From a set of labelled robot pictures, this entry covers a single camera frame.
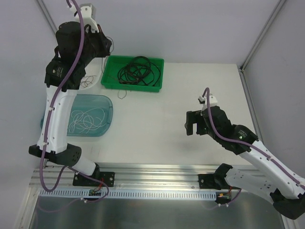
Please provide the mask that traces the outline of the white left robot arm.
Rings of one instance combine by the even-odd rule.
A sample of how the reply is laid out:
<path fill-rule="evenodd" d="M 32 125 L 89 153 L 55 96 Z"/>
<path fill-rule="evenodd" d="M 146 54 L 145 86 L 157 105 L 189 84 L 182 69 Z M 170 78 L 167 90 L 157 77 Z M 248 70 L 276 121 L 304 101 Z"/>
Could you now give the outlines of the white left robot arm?
<path fill-rule="evenodd" d="M 112 42 L 99 24 L 65 22 L 56 32 L 55 55 L 46 67 L 47 92 L 43 127 L 29 154 L 84 174 L 90 186 L 100 180 L 99 166 L 81 154 L 79 146 L 67 142 L 67 128 L 73 102 L 86 75 L 86 66 L 95 58 L 110 55 Z"/>

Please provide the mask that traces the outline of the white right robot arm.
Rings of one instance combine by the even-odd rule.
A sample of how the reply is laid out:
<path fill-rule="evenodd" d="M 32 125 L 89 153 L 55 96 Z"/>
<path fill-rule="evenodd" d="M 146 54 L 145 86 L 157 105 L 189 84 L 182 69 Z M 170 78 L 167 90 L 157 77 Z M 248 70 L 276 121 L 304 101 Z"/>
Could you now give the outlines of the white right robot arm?
<path fill-rule="evenodd" d="M 224 149 L 245 159 L 264 174 L 264 178 L 254 177 L 222 163 L 214 173 L 198 176 L 201 188 L 241 188 L 270 202 L 289 219 L 298 219 L 304 214 L 304 178 L 279 162 L 249 128 L 232 124 L 218 106 L 188 111 L 184 125 L 187 135 L 193 134 L 194 125 L 198 135 L 209 135 Z"/>

